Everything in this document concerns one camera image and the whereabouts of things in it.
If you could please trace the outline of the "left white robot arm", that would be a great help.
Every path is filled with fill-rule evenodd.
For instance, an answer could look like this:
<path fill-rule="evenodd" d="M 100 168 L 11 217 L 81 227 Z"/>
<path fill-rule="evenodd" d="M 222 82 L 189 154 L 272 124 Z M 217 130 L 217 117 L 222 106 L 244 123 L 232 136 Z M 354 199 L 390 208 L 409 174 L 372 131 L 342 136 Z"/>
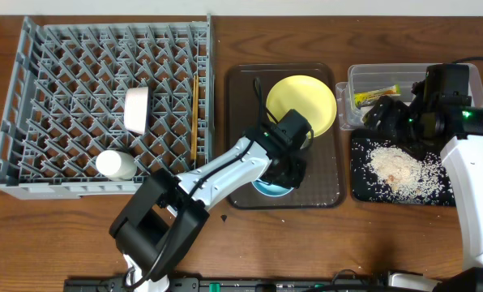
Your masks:
<path fill-rule="evenodd" d="M 151 174 L 109 228 L 129 264 L 125 289 L 166 290 L 168 274 L 190 250 L 210 209 L 238 188 L 257 180 L 299 187 L 306 170 L 300 152 L 309 138 L 307 130 L 250 128 L 230 150 L 198 169 Z"/>

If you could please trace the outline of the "yellow round plate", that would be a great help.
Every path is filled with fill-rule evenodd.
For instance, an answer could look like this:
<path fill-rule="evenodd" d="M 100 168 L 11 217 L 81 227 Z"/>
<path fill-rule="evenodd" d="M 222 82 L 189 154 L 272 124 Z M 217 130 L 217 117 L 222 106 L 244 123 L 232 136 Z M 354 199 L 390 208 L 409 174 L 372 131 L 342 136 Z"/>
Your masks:
<path fill-rule="evenodd" d="M 277 82 L 267 94 L 266 107 L 278 120 L 296 110 L 311 125 L 314 138 L 329 130 L 337 113 L 331 89 L 308 75 L 292 75 Z"/>

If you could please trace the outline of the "white bowl with crumbs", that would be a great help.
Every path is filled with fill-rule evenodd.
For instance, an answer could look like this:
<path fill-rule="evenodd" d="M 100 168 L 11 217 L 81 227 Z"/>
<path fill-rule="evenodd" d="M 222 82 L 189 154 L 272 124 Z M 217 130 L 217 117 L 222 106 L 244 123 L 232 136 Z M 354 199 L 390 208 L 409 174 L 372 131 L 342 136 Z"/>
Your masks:
<path fill-rule="evenodd" d="M 143 135 L 147 127 L 150 88 L 131 88 L 126 91 L 124 125 L 128 131 Z"/>

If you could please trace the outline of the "light blue bowl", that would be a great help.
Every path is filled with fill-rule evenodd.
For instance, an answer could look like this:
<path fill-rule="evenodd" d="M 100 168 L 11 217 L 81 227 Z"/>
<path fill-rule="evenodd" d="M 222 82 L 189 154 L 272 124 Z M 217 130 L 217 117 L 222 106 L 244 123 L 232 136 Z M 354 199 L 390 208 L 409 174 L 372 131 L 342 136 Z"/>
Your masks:
<path fill-rule="evenodd" d="M 268 197 L 281 197 L 293 190 L 293 187 L 285 188 L 261 180 L 253 181 L 252 185 L 259 193 Z"/>

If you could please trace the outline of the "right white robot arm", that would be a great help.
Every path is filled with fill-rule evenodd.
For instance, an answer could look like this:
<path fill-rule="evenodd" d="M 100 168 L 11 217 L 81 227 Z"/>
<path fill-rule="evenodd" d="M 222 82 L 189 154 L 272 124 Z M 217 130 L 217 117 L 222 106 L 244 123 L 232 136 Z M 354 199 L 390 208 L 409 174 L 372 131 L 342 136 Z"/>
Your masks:
<path fill-rule="evenodd" d="M 455 194 L 464 270 L 434 290 L 483 291 L 483 108 L 463 98 L 405 105 L 381 97 L 363 121 L 391 141 L 439 152 Z"/>

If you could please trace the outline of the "white cup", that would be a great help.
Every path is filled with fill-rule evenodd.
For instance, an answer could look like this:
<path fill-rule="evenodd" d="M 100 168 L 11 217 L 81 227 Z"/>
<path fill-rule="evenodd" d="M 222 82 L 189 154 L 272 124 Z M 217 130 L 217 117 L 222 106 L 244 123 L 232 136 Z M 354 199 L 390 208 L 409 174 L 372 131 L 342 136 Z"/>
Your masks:
<path fill-rule="evenodd" d="M 135 159 L 128 153 L 115 150 L 101 152 L 96 158 L 96 168 L 112 181 L 131 180 L 137 173 Z"/>

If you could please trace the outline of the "green yellow snack wrapper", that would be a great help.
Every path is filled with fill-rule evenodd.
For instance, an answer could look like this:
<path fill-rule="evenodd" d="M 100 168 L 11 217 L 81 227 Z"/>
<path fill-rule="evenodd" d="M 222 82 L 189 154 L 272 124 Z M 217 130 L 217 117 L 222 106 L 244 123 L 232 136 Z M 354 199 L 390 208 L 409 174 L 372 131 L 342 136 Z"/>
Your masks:
<path fill-rule="evenodd" d="M 391 96 L 398 97 L 401 95 L 401 89 L 398 84 L 387 88 L 376 89 L 369 92 L 360 92 L 354 94 L 354 102 L 357 108 L 372 106 L 380 97 Z"/>

